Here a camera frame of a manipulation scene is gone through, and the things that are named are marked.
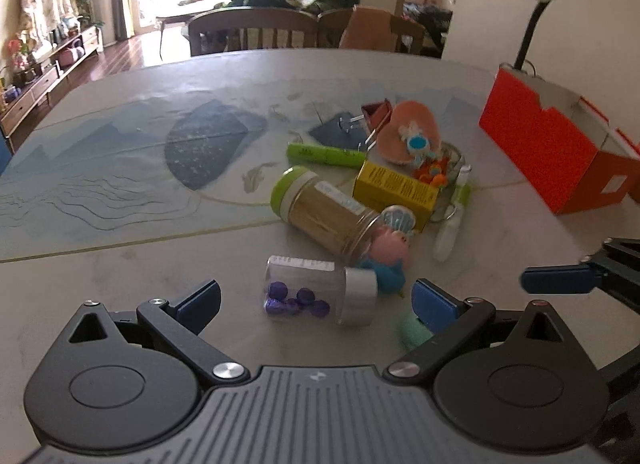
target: marble tabletop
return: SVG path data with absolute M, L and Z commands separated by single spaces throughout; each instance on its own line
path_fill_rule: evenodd
M 561 217 L 548 211 L 477 125 L 492 83 L 487 72 L 423 57 L 265 50 L 109 76 L 69 94 L 0 178 L 3 461 L 18 462 L 36 447 L 24 386 L 89 298 L 132 310 L 215 278 L 222 309 L 201 337 L 252 372 L 261 364 L 383 367 L 403 354 L 398 324 L 410 304 L 398 296 L 380 298 L 372 325 L 359 330 L 271 322 L 261 307 L 268 256 L 329 257 L 281 223 L 267 202 L 287 167 L 287 140 L 308 140 L 308 130 L 336 112 L 357 114 L 361 104 L 385 97 L 423 100 L 443 138 L 474 165 L 476 190 L 452 255 L 443 264 L 433 260 L 437 228 L 427 227 L 412 243 L 409 282 L 426 277 L 458 298 L 519 309 L 530 298 L 518 286 L 525 267 L 572 264 L 605 237 L 638 237 L 640 211 L 628 198 Z M 183 176 L 167 145 L 201 140 L 198 155 L 206 151 L 210 135 L 198 136 L 202 123 L 193 120 L 212 108 L 244 125 L 244 143 L 221 173 Z M 353 182 L 353 172 L 321 173 L 346 191 Z M 78 180 L 96 186 L 79 189 Z M 132 212 L 121 212 L 129 205 Z M 599 367 L 638 344 L 640 319 L 599 290 L 549 300 Z

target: yellow box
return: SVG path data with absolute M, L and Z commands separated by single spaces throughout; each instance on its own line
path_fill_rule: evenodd
M 418 231 L 429 221 L 437 197 L 437 188 L 369 161 L 353 185 L 353 198 L 377 212 L 393 204 L 409 208 Z

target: chair backrest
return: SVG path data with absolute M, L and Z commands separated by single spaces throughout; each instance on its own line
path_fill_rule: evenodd
M 279 7 L 227 7 L 201 14 L 188 23 L 189 44 L 192 56 L 207 54 L 202 49 L 202 35 L 227 31 L 225 44 L 228 50 L 248 50 L 254 44 L 250 42 L 249 29 L 257 29 L 255 48 L 264 48 L 263 29 L 273 30 L 269 48 L 278 48 L 278 32 L 286 31 L 284 47 L 292 47 L 294 31 L 303 33 L 302 47 L 315 47 L 318 34 L 318 20 L 311 14 L 294 9 Z
M 318 47 L 337 48 L 340 45 L 340 38 L 344 30 L 349 25 L 353 9 L 332 9 L 323 12 L 318 18 Z M 411 37 L 409 54 L 420 54 L 422 42 L 424 40 L 424 27 L 397 16 L 391 16 L 391 33 L 398 38 L 396 40 L 396 52 L 402 52 L 402 37 Z

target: wooden floor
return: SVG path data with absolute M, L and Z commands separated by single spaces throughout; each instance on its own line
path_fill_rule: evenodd
M 190 57 L 189 42 L 180 35 L 179 26 L 165 29 L 162 38 L 162 59 L 159 46 L 160 31 L 156 30 L 106 47 L 103 53 L 87 58 L 51 91 L 49 104 L 44 99 L 20 124 L 12 135 L 15 147 L 20 148 L 51 109 L 73 89 L 120 72 L 182 61 Z

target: purple candy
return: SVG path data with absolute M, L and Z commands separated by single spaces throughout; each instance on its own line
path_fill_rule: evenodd
M 286 314 L 289 314 L 290 316 L 295 316 L 296 314 L 300 314 L 302 312 L 302 305 L 300 305 L 298 303 L 298 300 L 296 300 L 295 298 L 287 298 L 284 305 L 284 312 Z
M 278 300 L 274 300 L 273 298 L 267 298 L 267 301 L 264 302 L 264 311 L 270 316 L 282 314 L 285 309 L 286 306 L 284 303 Z
M 271 282 L 269 284 L 268 295 L 274 300 L 284 301 L 289 293 L 289 289 L 282 282 Z
M 317 318 L 324 318 L 329 314 L 330 310 L 331 307 L 327 302 L 324 300 L 318 300 L 311 306 L 310 312 Z
M 300 305 L 306 307 L 307 305 L 313 305 L 316 300 L 316 295 L 311 289 L 302 287 L 296 294 L 296 300 L 298 300 Z

